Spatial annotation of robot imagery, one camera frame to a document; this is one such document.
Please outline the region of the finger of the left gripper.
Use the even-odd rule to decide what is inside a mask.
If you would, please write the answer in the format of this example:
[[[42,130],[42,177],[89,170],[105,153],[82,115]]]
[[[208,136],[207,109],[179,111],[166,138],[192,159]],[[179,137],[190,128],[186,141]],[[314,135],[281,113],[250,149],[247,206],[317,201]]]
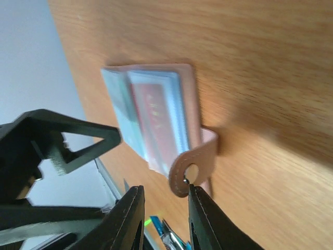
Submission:
[[[72,151],[63,133],[100,138],[98,143]],[[39,164],[50,159],[65,175],[98,158],[121,143],[118,128],[86,122],[46,109],[23,113],[1,125],[1,204],[19,198],[31,178],[39,180]]]

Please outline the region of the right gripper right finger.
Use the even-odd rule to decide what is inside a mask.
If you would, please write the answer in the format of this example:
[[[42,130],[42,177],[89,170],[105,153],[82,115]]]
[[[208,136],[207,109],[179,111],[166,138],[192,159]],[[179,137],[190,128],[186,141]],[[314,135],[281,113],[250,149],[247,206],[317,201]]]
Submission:
[[[189,186],[189,230],[192,249],[262,249],[241,231],[200,186]]]

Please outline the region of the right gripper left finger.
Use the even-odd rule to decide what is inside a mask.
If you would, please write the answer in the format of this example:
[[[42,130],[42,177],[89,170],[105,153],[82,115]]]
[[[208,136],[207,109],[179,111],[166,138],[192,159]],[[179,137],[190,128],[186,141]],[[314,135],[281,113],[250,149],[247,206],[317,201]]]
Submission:
[[[88,234],[67,249],[142,249],[145,190],[131,187]]]

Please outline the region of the red card bottom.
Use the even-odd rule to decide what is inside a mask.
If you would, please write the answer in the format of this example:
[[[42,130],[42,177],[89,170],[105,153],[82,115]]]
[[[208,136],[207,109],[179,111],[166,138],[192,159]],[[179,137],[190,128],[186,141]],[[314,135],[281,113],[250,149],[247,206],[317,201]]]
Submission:
[[[149,164],[155,171],[166,173],[178,156],[171,118],[159,84],[133,84],[144,138],[148,144]]]

